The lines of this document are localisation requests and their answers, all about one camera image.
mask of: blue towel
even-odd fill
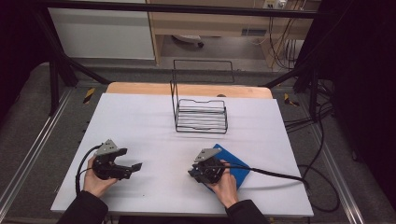
[[[235,157],[231,152],[227,151],[224,147],[222,147],[219,144],[215,144],[213,148],[221,148],[221,152],[215,155],[215,158],[219,160],[225,160],[230,163],[230,166],[238,166],[238,165],[243,165],[246,167],[249,167],[246,163],[242,162],[238,158]],[[235,169],[231,168],[230,173],[235,177],[236,179],[236,188],[239,189],[241,187],[242,182],[244,182],[245,177],[247,177],[249,170],[242,170],[242,169]]]

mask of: white table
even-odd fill
[[[143,162],[139,172],[119,181],[103,197],[109,212],[118,215],[225,216],[216,196],[187,173],[200,150],[215,144],[250,167],[300,176],[276,100],[221,99],[228,112],[226,134],[177,133],[169,95],[103,94],[51,210],[64,212],[74,200],[82,157],[107,139],[128,148],[116,164]],[[240,200],[252,199],[267,216],[313,216],[299,181],[250,172],[238,195]]]

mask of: person's arm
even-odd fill
[[[233,224],[269,223],[253,201],[244,200],[239,202],[236,193],[236,180],[230,174],[229,168],[225,169],[218,183],[208,186],[213,189],[219,201],[224,205],[225,211]]]
[[[58,224],[100,224],[104,220],[108,207],[100,197],[117,182],[117,179],[102,180],[97,177],[92,170],[93,161],[94,157],[88,161],[83,191],[69,205]]]

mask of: human hand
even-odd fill
[[[225,166],[230,166],[230,163],[224,163]],[[216,184],[207,184],[208,187],[213,189],[218,196],[219,201],[229,208],[238,202],[238,195],[236,194],[236,180],[230,173],[230,168],[226,168],[221,176],[221,179]]]
[[[102,197],[103,194],[105,194],[106,190],[110,188],[110,186],[112,186],[118,181],[118,179],[111,178],[111,179],[103,180],[97,177],[92,169],[94,160],[95,160],[95,156],[91,157],[88,160],[88,170],[84,177],[84,190],[100,198]]]

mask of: black wire rack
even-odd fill
[[[192,61],[183,60],[182,62],[210,62],[210,63],[228,63],[231,70],[231,81],[222,81],[216,83],[234,82],[233,65],[229,61]],[[174,70],[172,80],[170,81],[172,93],[172,106],[174,110],[175,128],[180,133],[227,133],[228,120],[227,108],[222,100],[196,101],[192,99],[179,99],[177,90],[177,70],[174,61]]]

